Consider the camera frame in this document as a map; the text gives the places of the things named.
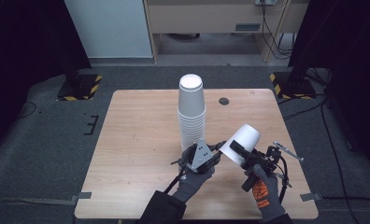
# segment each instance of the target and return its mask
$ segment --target wall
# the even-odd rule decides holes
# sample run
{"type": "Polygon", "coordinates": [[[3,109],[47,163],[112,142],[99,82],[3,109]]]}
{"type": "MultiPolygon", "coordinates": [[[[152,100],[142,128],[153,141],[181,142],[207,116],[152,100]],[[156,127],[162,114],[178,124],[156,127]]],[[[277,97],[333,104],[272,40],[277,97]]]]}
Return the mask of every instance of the wall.
{"type": "Polygon", "coordinates": [[[152,58],[142,0],[64,0],[89,58],[152,58]]]}
{"type": "Polygon", "coordinates": [[[284,18],[280,32],[283,34],[296,34],[299,32],[304,19],[309,0],[291,0],[284,18]]]}

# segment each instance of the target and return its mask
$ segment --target hand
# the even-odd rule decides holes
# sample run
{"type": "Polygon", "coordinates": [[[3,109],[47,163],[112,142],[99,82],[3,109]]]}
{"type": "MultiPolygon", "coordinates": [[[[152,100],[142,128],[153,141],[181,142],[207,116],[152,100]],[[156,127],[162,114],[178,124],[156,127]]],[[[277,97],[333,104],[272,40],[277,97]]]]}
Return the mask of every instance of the hand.
{"type": "Polygon", "coordinates": [[[266,175],[260,164],[252,167],[252,172],[259,180],[252,187],[252,194],[262,213],[263,222],[285,214],[285,209],[278,199],[278,179],[274,174],[266,175]]]}
{"type": "MultiPolygon", "coordinates": [[[[182,153],[182,162],[179,162],[179,166],[186,165],[185,158],[188,155],[189,148],[182,153]]],[[[212,166],[204,174],[196,174],[188,167],[184,167],[184,174],[178,181],[177,191],[173,194],[173,197],[180,199],[186,203],[201,187],[202,185],[215,173],[215,168],[212,166]]]]}

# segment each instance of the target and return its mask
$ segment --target stack of paper cups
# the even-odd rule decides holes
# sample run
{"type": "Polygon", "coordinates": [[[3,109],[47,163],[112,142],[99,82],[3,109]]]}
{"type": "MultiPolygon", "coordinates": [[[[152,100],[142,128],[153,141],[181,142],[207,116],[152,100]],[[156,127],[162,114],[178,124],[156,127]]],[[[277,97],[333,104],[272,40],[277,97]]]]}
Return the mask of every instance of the stack of paper cups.
{"type": "Polygon", "coordinates": [[[205,121],[203,81],[195,74],[183,76],[179,82],[178,92],[178,122],[182,151],[204,138],[205,121]]]}

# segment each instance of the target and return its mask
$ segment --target black curtain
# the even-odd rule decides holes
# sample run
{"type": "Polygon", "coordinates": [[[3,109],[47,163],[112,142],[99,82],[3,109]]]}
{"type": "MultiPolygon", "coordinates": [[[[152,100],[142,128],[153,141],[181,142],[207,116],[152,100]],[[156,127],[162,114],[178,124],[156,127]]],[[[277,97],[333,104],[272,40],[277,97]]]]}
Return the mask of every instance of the black curtain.
{"type": "Polygon", "coordinates": [[[30,87],[64,74],[63,57],[52,51],[57,47],[69,67],[91,68],[64,0],[0,0],[0,141],[30,87]]]}
{"type": "Polygon", "coordinates": [[[370,160],[370,0],[310,0],[289,66],[331,70],[329,105],[370,160]]]}

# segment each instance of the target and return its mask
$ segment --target table top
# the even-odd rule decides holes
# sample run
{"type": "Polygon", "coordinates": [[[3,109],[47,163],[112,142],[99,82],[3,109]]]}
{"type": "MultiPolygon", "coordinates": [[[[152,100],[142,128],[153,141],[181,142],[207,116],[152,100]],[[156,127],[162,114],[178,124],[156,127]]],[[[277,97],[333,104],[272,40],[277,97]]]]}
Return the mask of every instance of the table top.
{"type": "MultiPolygon", "coordinates": [[[[207,89],[204,94],[207,144],[228,140],[247,123],[261,133],[257,150],[266,152],[279,141],[296,153],[272,91],[207,89]],[[222,97],[228,105],[220,104],[222,97]]],[[[177,106],[178,90],[114,92],[82,188],[92,196],[78,200],[77,218],[137,219],[153,192],[167,188],[178,174],[178,166],[170,163],[182,153],[177,106]]],[[[315,202],[300,197],[310,192],[300,162],[282,156],[292,184],[284,208],[292,218],[316,218],[315,202]]],[[[222,155],[215,174],[187,202],[184,219],[260,219],[251,192],[241,189],[245,180],[243,169],[222,155]]]]}

